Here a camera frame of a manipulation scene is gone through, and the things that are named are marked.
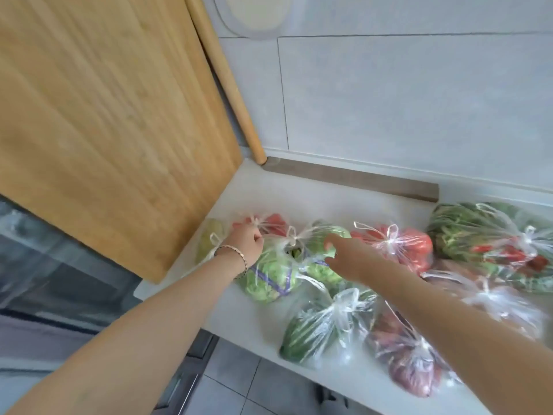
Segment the bracelet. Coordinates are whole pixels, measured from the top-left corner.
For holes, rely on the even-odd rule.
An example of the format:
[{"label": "bracelet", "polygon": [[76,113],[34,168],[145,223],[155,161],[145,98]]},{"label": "bracelet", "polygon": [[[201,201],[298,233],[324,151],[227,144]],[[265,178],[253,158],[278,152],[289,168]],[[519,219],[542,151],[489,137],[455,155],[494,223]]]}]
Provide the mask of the bracelet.
[{"label": "bracelet", "polygon": [[245,267],[244,272],[239,273],[234,279],[242,278],[248,270],[248,261],[245,260],[244,254],[241,251],[239,251],[237,248],[235,248],[234,246],[231,246],[230,244],[222,244],[215,251],[215,255],[217,255],[217,252],[218,252],[219,249],[223,249],[224,247],[228,247],[229,249],[232,249],[233,251],[238,253],[240,255],[240,257],[242,258],[242,260],[244,261],[244,267]]}]

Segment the hand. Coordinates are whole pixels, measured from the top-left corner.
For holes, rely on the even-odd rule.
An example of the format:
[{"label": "hand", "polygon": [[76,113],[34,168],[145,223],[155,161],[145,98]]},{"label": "hand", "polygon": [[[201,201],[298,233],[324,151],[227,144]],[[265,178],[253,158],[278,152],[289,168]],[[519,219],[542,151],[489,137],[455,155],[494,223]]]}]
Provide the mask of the hand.
[{"label": "hand", "polygon": [[336,234],[325,238],[325,249],[334,246],[334,258],[326,258],[325,262],[331,270],[349,281],[367,285],[369,275],[382,273],[389,263],[372,246],[357,238],[343,238]]},{"label": "hand", "polygon": [[[232,233],[228,235],[225,240],[223,240],[222,244],[234,246],[241,251],[245,256],[246,262],[248,263],[248,268],[255,264],[259,258],[259,255],[261,255],[261,252],[263,251],[263,237],[261,236],[259,229],[253,224],[239,225],[232,230]],[[217,256],[223,255],[229,257],[234,255],[240,261],[242,266],[244,265],[240,255],[228,247],[224,247],[217,251]]]}]

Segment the floor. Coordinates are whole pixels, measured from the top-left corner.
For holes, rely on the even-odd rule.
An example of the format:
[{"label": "floor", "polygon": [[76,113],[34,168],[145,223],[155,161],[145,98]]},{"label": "floor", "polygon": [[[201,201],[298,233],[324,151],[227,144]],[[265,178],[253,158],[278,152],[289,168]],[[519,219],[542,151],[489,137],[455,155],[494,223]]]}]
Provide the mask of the floor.
[{"label": "floor", "polygon": [[[350,402],[351,415],[379,415]],[[185,415],[319,415],[314,384],[224,339],[200,380]]]}]

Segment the wooden backsplash strip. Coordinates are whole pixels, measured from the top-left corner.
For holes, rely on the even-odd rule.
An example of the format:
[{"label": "wooden backsplash strip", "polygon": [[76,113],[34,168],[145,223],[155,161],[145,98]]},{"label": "wooden backsplash strip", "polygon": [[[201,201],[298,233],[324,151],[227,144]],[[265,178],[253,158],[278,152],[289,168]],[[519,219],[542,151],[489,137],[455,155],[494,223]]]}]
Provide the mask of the wooden backsplash strip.
[{"label": "wooden backsplash strip", "polygon": [[404,196],[421,201],[438,202],[440,195],[438,184],[342,169],[340,167],[324,166],[305,161],[269,157],[263,165],[263,169],[285,175],[351,186],[352,188]]},{"label": "wooden backsplash strip", "polygon": [[160,281],[242,162],[184,0],[0,0],[0,193]]}]

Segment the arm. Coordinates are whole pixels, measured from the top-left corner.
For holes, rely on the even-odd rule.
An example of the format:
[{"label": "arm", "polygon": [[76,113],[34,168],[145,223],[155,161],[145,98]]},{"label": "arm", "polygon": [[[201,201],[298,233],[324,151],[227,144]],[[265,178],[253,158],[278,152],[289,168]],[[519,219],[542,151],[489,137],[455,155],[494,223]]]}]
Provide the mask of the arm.
[{"label": "arm", "polygon": [[546,414],[553,351],[467,306],[357,239],[331,235],[330,267],[393,304],[494,414]]},{"label": "arm", "polygon": [[[223,244],[238,248],[251,265],[263,239],[243,225]],[[238,253],[220,249],[96,335],[7,415],[149,414],[219,296],[244,268]]]}]

